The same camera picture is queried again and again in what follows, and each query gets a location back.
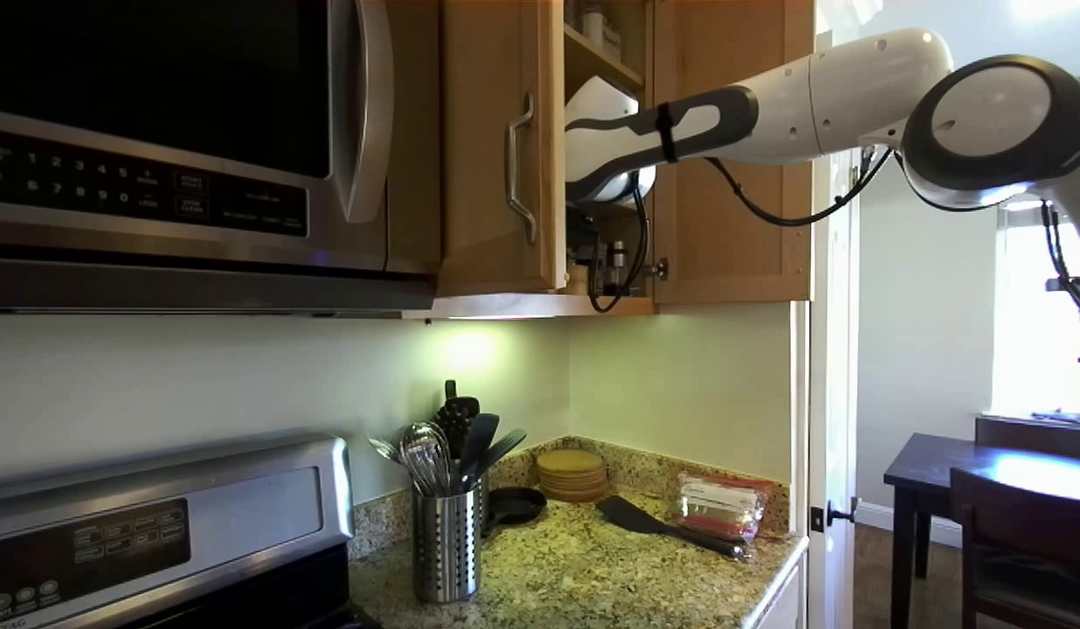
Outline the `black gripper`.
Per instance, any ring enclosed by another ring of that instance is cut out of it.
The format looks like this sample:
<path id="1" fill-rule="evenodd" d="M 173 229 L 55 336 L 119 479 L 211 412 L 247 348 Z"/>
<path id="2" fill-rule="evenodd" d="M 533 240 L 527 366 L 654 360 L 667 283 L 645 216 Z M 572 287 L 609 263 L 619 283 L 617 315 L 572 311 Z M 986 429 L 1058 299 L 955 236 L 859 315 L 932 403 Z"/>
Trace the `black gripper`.
<path id="1" fill-rule="evenodd" d="M 572 212 L 571 257 L 589 270 L 592 294 L 619 294 L 633 265 L 633 236 L 621 212 Z"/>

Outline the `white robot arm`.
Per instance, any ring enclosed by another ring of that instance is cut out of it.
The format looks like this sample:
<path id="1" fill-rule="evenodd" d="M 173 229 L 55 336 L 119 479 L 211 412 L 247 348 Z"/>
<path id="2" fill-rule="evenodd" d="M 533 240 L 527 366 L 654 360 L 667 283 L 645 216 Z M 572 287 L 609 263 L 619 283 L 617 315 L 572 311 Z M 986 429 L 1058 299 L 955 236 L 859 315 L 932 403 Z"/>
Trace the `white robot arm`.
<path id="1" fill-rule="evenodd" d="M 619 201 L 631 174 L 718 157 L 789 164 L 853 146 L 903 153 L 910 188 L 943 209 L 1038 201 L 1080 238 L 1080 77 L 1022 54 L 950 63 L 937 32 L 843 42 L 726 89 L 619 112 L 602 77 L 568 122 L 568 203 Z"/>

